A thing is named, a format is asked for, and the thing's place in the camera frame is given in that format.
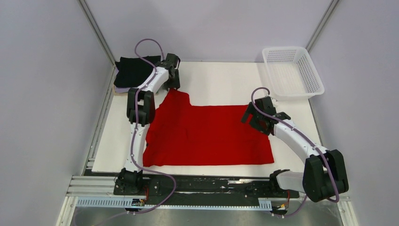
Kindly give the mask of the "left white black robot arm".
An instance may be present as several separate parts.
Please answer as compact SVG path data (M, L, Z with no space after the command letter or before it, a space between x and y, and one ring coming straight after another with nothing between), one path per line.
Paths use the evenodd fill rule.
M116 62L116 81L119 82L120 77L125 79L124 85L117 83L116 87L124 89L128 96L126 116L131 127L131 144L125 165L115 182L115 195L136 195L144 189L143 154L147 132L155 119L155 93L162 88L180 88L180 62L180 58L172 53L165 56L121 57Z

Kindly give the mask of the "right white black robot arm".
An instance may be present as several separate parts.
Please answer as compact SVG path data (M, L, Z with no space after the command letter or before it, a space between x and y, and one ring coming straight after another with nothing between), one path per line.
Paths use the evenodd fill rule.
M349 190L343 155L311 141L285 112L277 112L270 97L251 100L241 119L255 130L283 141L304 163L303 172L280 169L270 175L269 191L282 196L287 190L304 193L313 202L339 200Z

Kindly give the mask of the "red t shirt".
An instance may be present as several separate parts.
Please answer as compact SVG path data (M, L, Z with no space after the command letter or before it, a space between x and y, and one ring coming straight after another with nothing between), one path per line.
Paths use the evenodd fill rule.
M220 166L274 163L267 135L241 118L245 105L194 106L170 90L146 135L143 165Z

